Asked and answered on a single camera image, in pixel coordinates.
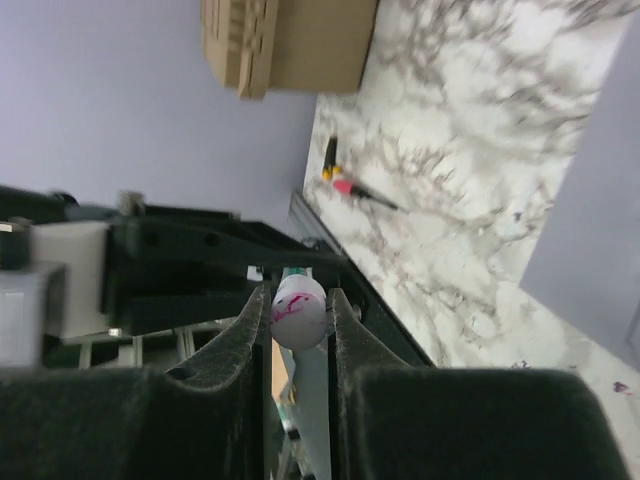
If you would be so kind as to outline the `tan paper letter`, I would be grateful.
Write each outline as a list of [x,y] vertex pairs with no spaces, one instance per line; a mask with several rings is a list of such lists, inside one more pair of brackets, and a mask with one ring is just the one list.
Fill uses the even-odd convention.
[[295,361],[292,353],[272,341],[271,357],[271,394],[278,403],[288,403],[291,397],[295,374]]

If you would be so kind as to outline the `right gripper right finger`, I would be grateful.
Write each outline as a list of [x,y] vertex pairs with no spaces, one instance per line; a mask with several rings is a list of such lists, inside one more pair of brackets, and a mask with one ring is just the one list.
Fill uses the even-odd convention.
[[336,479],[626,479],[596,396],[557,370],[412,366],[328,298]]

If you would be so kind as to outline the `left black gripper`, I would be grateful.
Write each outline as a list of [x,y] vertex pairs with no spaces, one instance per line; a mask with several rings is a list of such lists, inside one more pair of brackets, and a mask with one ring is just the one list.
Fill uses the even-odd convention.
[[127,202],[109,220],[99,310],[126,333],[151,333],[238,315],[257,286],[250,267],[346,263],[230,212]]

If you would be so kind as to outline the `green white glue stick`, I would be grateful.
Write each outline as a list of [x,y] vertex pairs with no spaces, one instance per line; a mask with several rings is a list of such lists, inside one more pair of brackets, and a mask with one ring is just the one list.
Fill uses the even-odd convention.
[[330,479],[331,452],[328,427],[329,331],[324,288],[310,268],[288,267],[276,289],[271,307],[272,339],[288,349],[295,374],[288,403],[275,400],[285,431],[298,439],[311,471],[303,477]]

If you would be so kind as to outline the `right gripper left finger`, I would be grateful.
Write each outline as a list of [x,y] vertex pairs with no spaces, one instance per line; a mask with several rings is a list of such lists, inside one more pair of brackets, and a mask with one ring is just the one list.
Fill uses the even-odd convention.
[[1,373],[5,479],[265,479],[270,290],[167,371]]

